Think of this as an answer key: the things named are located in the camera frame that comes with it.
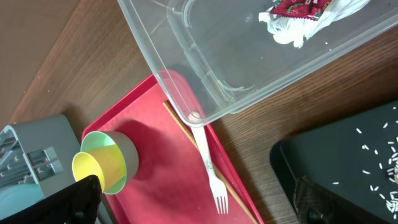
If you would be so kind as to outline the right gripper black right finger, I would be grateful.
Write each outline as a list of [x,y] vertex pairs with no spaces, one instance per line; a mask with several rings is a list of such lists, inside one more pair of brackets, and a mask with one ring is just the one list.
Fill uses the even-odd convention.
[[301,224],[382,223],[381,218],[306,177],[297,179],[293,203]]

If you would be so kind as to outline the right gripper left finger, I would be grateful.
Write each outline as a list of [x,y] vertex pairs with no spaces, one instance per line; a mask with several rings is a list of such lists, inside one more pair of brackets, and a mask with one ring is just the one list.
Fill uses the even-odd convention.
[[96,175],[89,175],[1,220],[1,224],[94,224],[98,216],[101,195],[99,178]]

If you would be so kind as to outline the yellow plastic cup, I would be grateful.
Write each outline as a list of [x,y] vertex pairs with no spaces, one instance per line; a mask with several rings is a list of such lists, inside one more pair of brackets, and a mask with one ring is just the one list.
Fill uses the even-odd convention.
[[97,176],[102,192],[107,194],[112,194],[112,187],[126,176],[123,155],[115,144],[77,153],[72,171],[76,181],[89,175]]

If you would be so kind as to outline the light green bowl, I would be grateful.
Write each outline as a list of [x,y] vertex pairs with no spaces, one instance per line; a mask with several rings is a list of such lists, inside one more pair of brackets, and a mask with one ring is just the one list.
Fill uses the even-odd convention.
[[92,131],[81,142],[80,152],[89,151],[103,146],[117,145],[121,151],[126,166],[126,176],[112,187],[114,192],[108,195],[118,194],[124,186],[137,173],[139,156],[134,143],[123,133],[117,131]]

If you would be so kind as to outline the rice food scraps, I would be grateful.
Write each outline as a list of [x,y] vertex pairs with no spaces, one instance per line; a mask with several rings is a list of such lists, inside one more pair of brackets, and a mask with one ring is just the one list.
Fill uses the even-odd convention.
[[388,223],[397,223],[397,104],[338,123],[336,167],[326,185]]

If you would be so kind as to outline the wooden chopstick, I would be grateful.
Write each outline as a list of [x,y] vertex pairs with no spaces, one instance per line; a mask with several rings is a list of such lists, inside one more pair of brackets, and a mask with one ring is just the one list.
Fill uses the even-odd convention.
[[[186,127],[186,125],[181,121],[181,119],[178,117],[178,115],[175,113],[175,111],[172,109],[172,107],[170,106],[170,104],[165,101],[162,103],[163,106],[165,107],[165,109],[169,112],[169,114],[171,115],[171,117],[173,117],[174,121],[178,124],[178,126],[180,127],[180,129],[183,131],[183,133],[187,136],[187,138],[190,140],[190,142],[193,144],[193,146],[198,150],[197,144],[195,142],[195,139],[193,137],[193,134],[188,130],[188,128]],[[249,219],[253,222],[253,223],[258,223],[258,221],[254,218],[254,216],[251,214],[251,212],[248,210],[247,206],[245,206],[245,204],[243,203],[243,201],[240,199],[239,195],[236,193],[236,191],[232,188],[231,184],[226,180],[226,178],[224,177],[224,175],[220,172],[220,170],[217,168],[217,166],[215,166],[215,173],[217,175],[218,178],[220,178],[227,189],[227,193],[228,195],[231,195],[235,201],[238,203],[238,205],[242,208],[242,210],[245,212],[245,214],[249,217]]]

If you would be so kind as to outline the white plastic fork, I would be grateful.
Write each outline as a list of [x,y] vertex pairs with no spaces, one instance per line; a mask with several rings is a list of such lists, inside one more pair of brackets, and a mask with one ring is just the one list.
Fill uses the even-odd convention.
[[215,167],[211,160],[205,129],[204,127],[191,127],[190,129],[208,174],[209,185],[215,201],[217,212],[218,214],[228,214],[229,205],[227,189],[224,182],[218,178],[215,173]]

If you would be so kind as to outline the white napkin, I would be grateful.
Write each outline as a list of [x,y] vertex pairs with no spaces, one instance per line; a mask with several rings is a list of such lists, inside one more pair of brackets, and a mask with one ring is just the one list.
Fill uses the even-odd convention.
[[271,9],[274,6],[259,13],[258,19],[267,24],[267,31],[273,35],[277,43],[282,45],[292,43],[295,48],[299,49],[317,32],[333,22],[358,12],[369,2],[370,0],[331,0],[330,5],[317,21],[271,14]]

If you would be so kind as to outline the red snack wrapper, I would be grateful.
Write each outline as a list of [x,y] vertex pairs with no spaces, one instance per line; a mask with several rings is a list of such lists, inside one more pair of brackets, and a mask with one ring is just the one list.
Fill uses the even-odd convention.
[[330,3],[331,0],[277,0],[271,14],[317,21]]

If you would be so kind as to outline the light blue plate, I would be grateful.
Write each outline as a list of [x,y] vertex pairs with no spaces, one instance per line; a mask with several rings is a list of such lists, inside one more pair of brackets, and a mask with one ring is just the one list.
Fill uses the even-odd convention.
[[24,210],[44,198],[37,184],[17,184],[1,188],[1,219]]

